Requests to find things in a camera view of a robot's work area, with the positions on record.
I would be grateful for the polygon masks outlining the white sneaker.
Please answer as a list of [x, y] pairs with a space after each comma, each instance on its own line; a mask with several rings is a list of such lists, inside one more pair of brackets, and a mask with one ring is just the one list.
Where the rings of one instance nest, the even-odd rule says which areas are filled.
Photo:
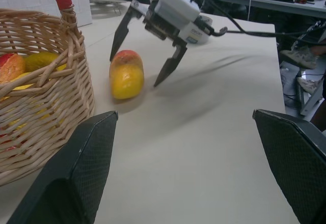
[[280, 51], [280, 57], [292, 65], [309, 70], [316, 68], [317, 59], [319, 58], [308, 47], [301, 47], [296, 50], [282, 50]]
[[318, 86], [323, 82], [323, 79], [309, 80], [309, 79], [304, 79], [302, 77], [298, 77], [296, 80], [300, 85], [300, 87], [310, 95], [313, 95], [316, 89], [318, 88]]

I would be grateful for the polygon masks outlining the red and orange fruit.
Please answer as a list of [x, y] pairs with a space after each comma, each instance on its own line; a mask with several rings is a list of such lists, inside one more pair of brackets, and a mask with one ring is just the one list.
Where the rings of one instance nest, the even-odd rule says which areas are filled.
[[0, 84], [8, 83], [25, 73], [25, 60], [16, 53], [7, 53], [0, 57]]

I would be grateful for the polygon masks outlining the grey metal table frame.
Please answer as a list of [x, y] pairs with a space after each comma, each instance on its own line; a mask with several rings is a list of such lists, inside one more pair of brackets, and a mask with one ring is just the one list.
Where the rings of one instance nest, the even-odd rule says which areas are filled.
[[[317, 80], [314, 80], [315, 88], [313, 89], [313, 93], [308, 93], [298, 82], [298, 78], [303, 80], [308, 80], [310, 76], [315, 76]], [[322, 91], [323, 91], [323, 74], [309, 74], [305, 71], [305, 69], [300, 68], [299, 72], [295, 79], [295, 89], [297, 92], [297, 96], [300, 102], [300, 114], [302, 116], [307, 116], [313, 107], [322, 100]]]

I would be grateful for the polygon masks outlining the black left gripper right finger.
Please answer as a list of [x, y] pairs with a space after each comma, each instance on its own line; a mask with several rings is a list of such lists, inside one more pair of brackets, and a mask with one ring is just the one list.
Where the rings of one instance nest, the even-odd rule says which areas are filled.
[[270, 170], [300, 224], [326, 224], [326, 136], [290, 115], [253, 112]]

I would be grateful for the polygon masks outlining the grey background table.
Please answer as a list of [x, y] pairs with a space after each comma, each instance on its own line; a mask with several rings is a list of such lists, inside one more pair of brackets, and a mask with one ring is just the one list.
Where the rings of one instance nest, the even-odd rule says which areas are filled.
[[326, 0], [314, 1], [311, 3], [300, 4], [300, 3], [286, 3], [272, 0], [220, 0], [228, 3], [236, 3], [241, 5], [273, 11], [280, 11], [284, 13], [306, 15], [316, 18], [326, 19]]

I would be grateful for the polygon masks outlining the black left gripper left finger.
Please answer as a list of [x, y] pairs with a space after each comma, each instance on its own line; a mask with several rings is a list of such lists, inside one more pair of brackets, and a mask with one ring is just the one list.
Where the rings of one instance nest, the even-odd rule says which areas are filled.
[[93, 224], [108, 178], [116, 111], [79, 124], [45, 164], [6, 224]]

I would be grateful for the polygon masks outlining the green yellow fruit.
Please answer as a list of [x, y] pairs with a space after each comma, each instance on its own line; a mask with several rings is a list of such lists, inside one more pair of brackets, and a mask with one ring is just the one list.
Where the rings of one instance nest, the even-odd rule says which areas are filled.
[[34, 53], [24, 58], [25, 71], [33, 72], [35, 70], [41, 69], [51, 64], [58, 57], [59, 55], [57, 53], [51, 53], [51, 52]]

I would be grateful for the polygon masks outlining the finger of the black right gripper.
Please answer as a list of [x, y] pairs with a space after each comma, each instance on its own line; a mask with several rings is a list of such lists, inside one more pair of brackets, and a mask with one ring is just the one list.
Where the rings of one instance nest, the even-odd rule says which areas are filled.
[[114, 56], [117, 54], [119, 48], [121, 47], [123, 41], [125, 40], [129, 29], [128, 25], [133, 18], [141, 18], [142, 14], [135, 8], [129, 7], [123, 16], [121, 22], [119, 23], [115, 33], [111, 48], [110, 61], [113, 60]]
[[159, 84], [161, 84], [167, 77], [169, 77], [175, 71], [186, 51], [187, 48], [185, 46], [176, 46], [174, 54], [172, 55], [172, 57], [166, 60], [162, 69], [160, 70], [158, 77], [154, 83], [154, 87], [157, 87]]

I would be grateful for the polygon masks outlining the yellow and red mango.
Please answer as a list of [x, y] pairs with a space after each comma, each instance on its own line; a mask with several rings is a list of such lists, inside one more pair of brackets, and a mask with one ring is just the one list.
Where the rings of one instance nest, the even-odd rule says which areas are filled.
[[136, 97], [144, 85], [144, 68], [141, 57], [133, 50], [118, 52], [109, 69], [111, 95], [125, 100]]

